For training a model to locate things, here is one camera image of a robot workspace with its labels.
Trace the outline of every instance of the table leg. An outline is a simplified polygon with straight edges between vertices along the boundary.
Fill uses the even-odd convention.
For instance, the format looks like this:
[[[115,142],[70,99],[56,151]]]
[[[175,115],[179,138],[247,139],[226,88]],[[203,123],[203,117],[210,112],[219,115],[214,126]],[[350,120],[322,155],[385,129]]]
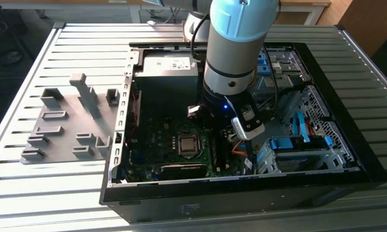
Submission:
[[[46,18],[46,10],[36,10],[36,14],[39,15],[39,18]]]
[[[322,16],[325,6],[314,6],[313,11],[310,12],[310,15],[306,19],[305,25],[315,25],[318,22],[318,19]]]
[[[140,10],[142,10],[140,5],[132,4],[128,7],[131,12],[132,23],[140,23]]]

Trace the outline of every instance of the floor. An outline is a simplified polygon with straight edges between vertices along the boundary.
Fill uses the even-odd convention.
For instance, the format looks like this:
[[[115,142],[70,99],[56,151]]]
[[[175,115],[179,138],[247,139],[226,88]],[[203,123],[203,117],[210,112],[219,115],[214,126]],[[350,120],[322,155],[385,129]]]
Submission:
[[[127,10],[48,10],[46,12],[46,19],[40,19],[34,10],[23,10],[20,13],[30,28],[30,31],[23,35],[23,39],[35,55],[40,52],[55,22],[131,23],[131,16]],[[171,11],[163,11],[158,14],[160,15],[158,18],[151,18],[147,11],[142,11],[140,15],[142,22],[147,22],[148,20],[162,22],[171,16]],[[182,11],[176,17],[176,23],[180,23],[186,18],[187,12]],[[387,76],[387,42],[373,57],[373,61]],[[24,58],[22,62],[12,66],[0,66],[0,122],[24,81],[24,77],[28,74],[31,65],[32,62]]]

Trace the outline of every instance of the blue plastic clip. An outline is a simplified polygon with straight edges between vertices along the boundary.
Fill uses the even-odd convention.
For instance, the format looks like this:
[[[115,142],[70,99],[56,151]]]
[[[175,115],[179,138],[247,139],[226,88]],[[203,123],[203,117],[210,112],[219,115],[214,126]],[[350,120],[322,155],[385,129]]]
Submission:
[[[271,145],[271,149],[275,150],[277,147],[277,142],[274,140],[270,140],[270,145]]]
[[[310,137],[307,133],[307,126],[305,121],[305,114],[301,111],[295,111],[294,113],[294,119],[293,119],[293,131],[294,135],[298,135],[298,125],[299,125],[299,131],[305,138],[305,143],[310,142]]]
[[[325,141],[326,141],[329,147],[333,147],[333,139],[330,138],[330,136],[325,137]]]
[[[259,162],[259,160],[261,160],[261,158],[263,158],[263,156],[265,156],[265,152],[261,152],[261,153],[259,153],[259,156],[258,156],[258,158],[257,158],[257,162]]]

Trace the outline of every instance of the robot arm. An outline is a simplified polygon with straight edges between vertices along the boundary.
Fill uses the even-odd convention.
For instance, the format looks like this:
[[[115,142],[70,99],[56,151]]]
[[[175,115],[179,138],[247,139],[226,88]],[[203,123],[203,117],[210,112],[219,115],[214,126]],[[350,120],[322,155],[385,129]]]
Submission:
[[[250,140],[265,131],[249,83],[279,0],[144,0],[188,11],[210,13],[205,90],[209,101],[222,109],[229,103],[237,117],[238,137]]]

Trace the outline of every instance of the wire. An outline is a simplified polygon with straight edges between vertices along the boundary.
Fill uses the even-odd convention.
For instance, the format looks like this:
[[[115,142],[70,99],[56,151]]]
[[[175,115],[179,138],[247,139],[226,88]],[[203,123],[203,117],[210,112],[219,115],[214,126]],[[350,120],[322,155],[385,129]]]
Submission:
[[[263,50],[269,59],[269,67],[271,69],[271,78],[273,78],[273,83],[274,83],[274,90],[275,90],[275,101],[274,101],[274,107],[273,110],[275,111],[277,106],[278,106],[278,84],[277,84],[277,79],[275,79],[275,74],[274,74],[274,68],[273,68],[273,64],[271,64],[271,58],[266,49],[266,46],[263,46]]]
[[[279,2],[278,2],[278,12],[277,12],[275,21],[278,20],[281,14],[282,14],[282,0],[279,0]]]
[[[174,18],[176,18],[178,14],[179,14],[179,11],[180,11],[180,9],[176,8],[175,11],[174,11],[174,13],[171,14],[170,18],[168,18],[164,22],[158,23],[158,22],[154,22],[154,21],[148,21],[148,24],[150,24],[151,26],[154,26],[154,25],[162,25],[162,24],[168,23]]]
[[[172,14],[174,14],[174,8],[171,7],[171,12],[172,12]],[[176,23],[176,19],[175,19],[175,17],[174,17],[174,23]]]
[[[239,142],[237,143],[237,145],[234,146],[234,148],[233,148],[233,154],[238,154],[238,155],[242,155],[242,156],[247,156],[249,157],[249,155],[247,155],[247,153],[246,152],[243,152],[243,151],[237,151],[237,149],[238,149],[238,147],[239,147],[239,144],[242,143],[243,141],[242,140],[239,140]]]
[[[191,55],[193,57],[195,58],[198,55],[195,54],[195,49],[194,49],[194,46],[195,46],[195,38],[197,38],[197,34],[199,32],[199,29],[202,27],[202,25],[205,24],[206,20],[210,18],[210,15],[206,14],[205,17],[202,18],[199,24],[198,24],[198,27],[195,28],[195,31],[194,31],[194,34],[193,34],[193,39],[191,39]]]

